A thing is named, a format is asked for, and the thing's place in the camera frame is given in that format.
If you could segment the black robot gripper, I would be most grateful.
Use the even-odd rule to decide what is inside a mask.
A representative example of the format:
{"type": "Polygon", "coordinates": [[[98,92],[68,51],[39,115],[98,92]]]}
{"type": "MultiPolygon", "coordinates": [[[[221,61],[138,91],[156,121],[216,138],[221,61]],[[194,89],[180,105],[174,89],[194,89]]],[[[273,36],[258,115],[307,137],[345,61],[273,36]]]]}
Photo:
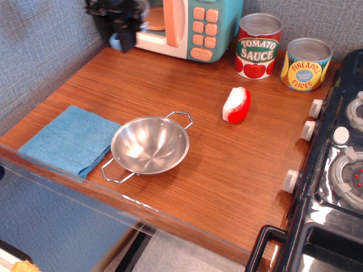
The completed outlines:
{"type": "Polygon", "coordinates": [[[129,52],[136,45],[135,30],[148,30],[145,18],[149,4],[145,1],[85,1],[86,12],[95,17],[96,28],[105,44],[117,32],[122,51],[129,52]]]}

